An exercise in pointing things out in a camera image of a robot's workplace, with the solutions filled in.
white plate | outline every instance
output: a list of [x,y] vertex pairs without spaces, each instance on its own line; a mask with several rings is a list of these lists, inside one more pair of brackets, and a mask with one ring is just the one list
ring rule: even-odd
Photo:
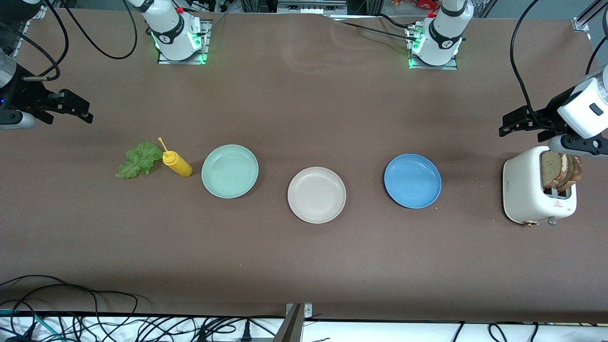
[[289,207],[308,223],[325,223],[340,214],[346,204],[346,187],[330,169],[309,167],[300,171],[287,190]]

yellow bottle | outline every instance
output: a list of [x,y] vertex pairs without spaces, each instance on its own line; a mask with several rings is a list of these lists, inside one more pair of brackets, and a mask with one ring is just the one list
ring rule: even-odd
[[158,140],[165,148],[165,151],[162,153],[162,162],[164,162],[166,166],[169,166],[171,170],[177,172],[178,175],[182,177],[190,176],[192,174],[192,166],[190,166],[187,161],[180,157],[177,152],[167,151],[167,146],[165,146],[162,138],[158,138]]

red object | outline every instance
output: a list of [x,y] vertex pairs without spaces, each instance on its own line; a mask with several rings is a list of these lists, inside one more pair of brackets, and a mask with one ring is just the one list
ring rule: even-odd
[[418,7],[422,7],[424,9],[428,9],[431,11],[436,10],[438,7],[437,1],[433,1],[433,0],[418,0],[416,2],[416,5]]

plate rim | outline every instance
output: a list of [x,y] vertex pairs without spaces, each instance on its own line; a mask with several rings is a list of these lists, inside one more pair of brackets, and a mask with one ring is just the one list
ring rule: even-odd
[[[314,169],[321,169],[321,170],[323,170],[324,172],[329,172],[329,174],[331,174],[331,175],[335,176],[335,177],[337,178],[337,180],[339,180],[339,183],[340,183],[340,188],[342,189],[342,193],[343,193],[343,195],[344,195],[344,196],[343,196],[343,199],[342,199],[342,201],[341,201],[340,210],[338,210],[338,211],[336,212],[336,214],[335,214],[335,215],[333,215],[331,218],[329,218],[329,219],[327,219],[327,220],[324,220],[324,221],[321,221],[321,222],[311,222],[311,221],[306,220],[306,219],[304,219],[303,217],[301,217],[301,216],[300,216],[300,215],[297,213],[297,211],[296,211],[296,210],[294,210],[294,207],[293,207],[293,205],[292,205],[291,201],[289,200],[289,194],[293,193],[293,188],[295,187],[295,184],[296,184],[296,183],[295,183],[295,181],[296,181],[296,179],[302,180],[302,179],[303,179],[303,176],[304,176],[306,173],[311,173],[311,171],[312,171],[312,170],[314,170]],[[307,168],[305,168],[305,169],[301,170],[300,172],[296,173],[296,175],[295,175],[293,178],[291,178],[291,181],[289,182],[289,186],[288,186],[288,188],[287,188],[287,202],[288,202],[288,204],[289,204],[289,208],[291,209],[291,212],[293,212],[293,213],[294,213],[294,215],[295,215],[297,218],[301,219],[302,221],[304,221],[304,222],[306,222],[306,223],[311,223],[311,224],[314,224],[314,225],[320,225],[320,224],[323,224],[323,223],[328,223],[328,222],[330,222],[330,221],[334,220],[336,217],[338,217],[338,216],[339,216],[339,215],[342,213],[342,211],[344,210],[344,207],[346,206],[346,197],[347,197],[346,185],[344,184],[344,181],[342,180],[342,178],[340,177],[340,175],[338,175],[338,174],[337,174],[336,172],[334,172],[333,170],[328,169],[328,168],[326,168],[326,167],[322,167],[322,166],[311,166],[311,167],[307,167]]]
[[[437,189],[437,194],[434,195],[433,200],[429,202],[429,204],[425,205],[425,206],[408,206],[405,205],[404,203],[402,203],[402,201],[397,200],[389,191],[389,187],[387,187],[387,181],[386,181],[386,176],[387,176],[387,172],[389,171],[389,167],[391,166],[391,164],[393,164],[394,161],[396,161],[398,158],[402,158],[402,157],[406,157],[406,156],[416,156],[417,158],[422,158],[423,160],[427,161],[433,168],[434,171],[437,171],[437,180],[439,182],[439,187]],[[386,168],[384,169],[384,189],[386,190],[386,192],[389,194],[390,198],[395,201],[395,203],[397,203],[398,205],[404,207],[404,208],[409,208],[409,209],[422,209],[422,208],[426,208],[428,206],[430,206],[431,204],[435,203],[435,201],[437,201],[437,199],[439,198],[439,196],[441,195],[441,188],[443,187],[443,182],[441,180],[441,173],[439,172],[439,169],[437,168],[437,166],[435,165],[435,163],[433,163],[429,158],[425,157],[425,156],[421,156],[418,155],[416,153],[404,153],[402,155],[398,155],[396,157],[394,157],[393,159],[391,159],[391,161],[386,165]]]
[[[205,169],[205,163],[207,162],[207,160],[209,160],[209,158],[214,153],[216,153],[217,150],[219,150],[221,148],[229,148],[229,147],[243,148],[243,149],[245,149],[245,151],[247,151],[250,154],[251,157],[253,157],[253,160],[255,162],[255,177],[253,179],[252,184],[242,194],[239,194],[239,195],[236,195],[236,196],[226,197],[226,196],[220,196],[217,193],[214,193],[213,191],[211,191],[211,189],[209,189],[209,186],[205,183],[205,176],[203,174],[203,170]],[[243,196],[244,194],[248,193],[254,187],[254,185],[257,182],[259,176],[260,176],[260,164],[258,163],[258,158],[256,158],[255,154],[251,150],[249,150],[247,147],[245,147],[243,145],[238,145],[238,144],[226,144],[226,145],[218,146],[217,148],[215,148],[213,151],[211,151],[207,155],[207,157],[205,158],[205,160],[202,162],[202,166],[201,166],[201,181],[202,181],[202,185],[213,196],[216,196],[218,198],[222,198],[222,199],[225,199],[225,200],[229,200],[229,199],[232,199],[232,198],[238,198],[238,197]]]

plate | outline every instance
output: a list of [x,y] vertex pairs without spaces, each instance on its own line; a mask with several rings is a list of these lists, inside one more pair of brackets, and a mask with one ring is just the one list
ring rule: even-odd
[[258,179],[258,160],[246,147],[216,148],[202,164],[201,178],[209,192],[220,198],[236,198],[251,190]]
[[300,171],[287,190],[289,207],[308,223],[326,223],[336,218],[346,204],[346,187],[330,169],[309,167]]
[[395,202],[407,208],[421,209],[439,197],[441,176],[437,167],[425,157],[401,155],[386,167],[384,186]]

